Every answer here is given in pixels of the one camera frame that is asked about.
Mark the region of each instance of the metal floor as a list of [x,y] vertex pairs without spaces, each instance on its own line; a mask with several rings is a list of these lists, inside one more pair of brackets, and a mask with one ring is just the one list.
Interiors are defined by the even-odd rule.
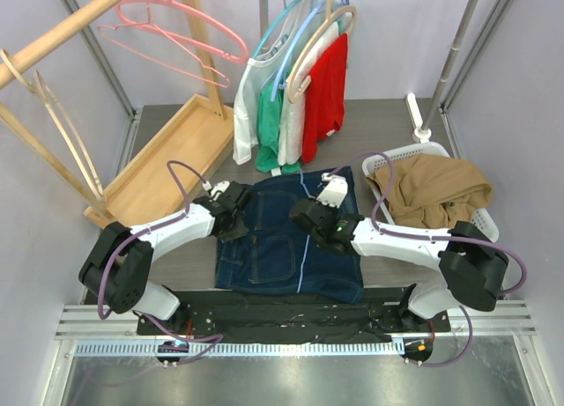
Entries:
[[[426,111],[429,100],[418,100]],[[180,105],[148,106],[141,114],[132,155],[164,126]],[[451,151],[449,138],[437,114],[431,124],[434,142]],[[319,144],[319,151],[304,171],[340,166],[364,151],[387,151],[413,144],[412,122],[404,100],[348,100],[345,102],[345,123],[332,137]],[[375,198],[360,169],[361,160],[352,164],[355,190],[361,214],[369,215]],[[254,160],[237,166],[231,157],[221,165],[211,181],[236,180],[255,183],[270,177],[256,170]],[[151,280],[172,290],[207,289],[214,285],[215,238],[196,240],[163,256],[151,268]],[[388,258],[362,258],[362,275],[366,286],[398,287],[430,279],[434,272],[411,263]]]
[[[434,361],[453,358],[465,336],[437,339]],[[533,399],[513,337],[477,337],[443,368],[398,356],[207,358],[152,369],[155,358],[75,358],[62,405],[529,406]],[[110,388],[105,384],[117,384]]]

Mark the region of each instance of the green shirt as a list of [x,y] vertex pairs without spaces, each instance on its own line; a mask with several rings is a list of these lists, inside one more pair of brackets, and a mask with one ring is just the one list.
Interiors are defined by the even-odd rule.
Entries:
[[[284,75],[286,81],[289,72]],[[256,169],[268,173],[278,168],[278,139],[280,136],[280,116],[282,115],[282,103],[284,101],[284,89],[276,91],[276,98],[271,102],[272,86],[274,82],[267,84],[258,98],[258,155],[256,156]],[[300,163],[286,164],[280,167],[282,173],[297,173],[300,171]]]

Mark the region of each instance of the denim fabric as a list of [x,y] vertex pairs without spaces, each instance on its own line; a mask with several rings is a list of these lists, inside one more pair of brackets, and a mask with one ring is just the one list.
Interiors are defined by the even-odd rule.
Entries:
[[[312,196],[321,190],[321,175],[330,170],[304,174],[304,183]],[[341,211],[358,213],[353,172],[339,172],[347,180],[347,194]],[[249,234],[228,243],[218,240],[216,287],[256,294],[294,294],[300,280],[301,260],[308,235],[290,218],[290,209],[306,193],[299,174],[280,175],[250,187],[253,198],[244,211]],[[301,293],[322,294],[346,303],[362,297],[360,257],[335,255],[308,246]]]

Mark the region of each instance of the wooden frame base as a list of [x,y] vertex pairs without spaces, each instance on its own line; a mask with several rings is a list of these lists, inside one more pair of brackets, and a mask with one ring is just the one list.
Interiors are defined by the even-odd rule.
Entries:
[[[183,205],[182,194],[167,170],[177,159],[193,166],[205,178],[218,169],[232,150],[233,109],[222,118],[209,99],[194,95],[106,188],[106,207],[123,225],[140,225],[163,218]],[[199,179],[177,167],[177,174],[193,198]],[[109,224],[92,207],[84,212],[100,227]]]

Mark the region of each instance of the white shirt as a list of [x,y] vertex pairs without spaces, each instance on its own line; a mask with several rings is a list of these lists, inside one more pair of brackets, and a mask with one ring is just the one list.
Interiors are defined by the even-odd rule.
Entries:
[[[297,70],[293,81],[293,90],[296,91],[317,63],[323,52],[338,38],[338,23],[332,23],[324,34],[309,50],[303,63]],[[280,117],[280,137],[278,140],[278,164],[294,164],[301,157],[301,140],[306,115],[306,97],[302,94],[295,103],[291,103],[284,96],[282,115]]]
[[[284,60],[286,51],[295,34],[310,13],[311,0],[301,0],[286,16],[280,36],[272,45],[271,50],[257,59],[250,58],[247,62],[234,102],[234,153],[233,159],[238,164],[244,164],[251,159],[251,150],[258,144],[256,138],[256,121],[258,113],[258,97],[265,83],[275,73]],[[293,61],[303,50],[311,35],[323,21],[323,15],[312,19],[308,29],[300,37],[300,41],[293,50]]]

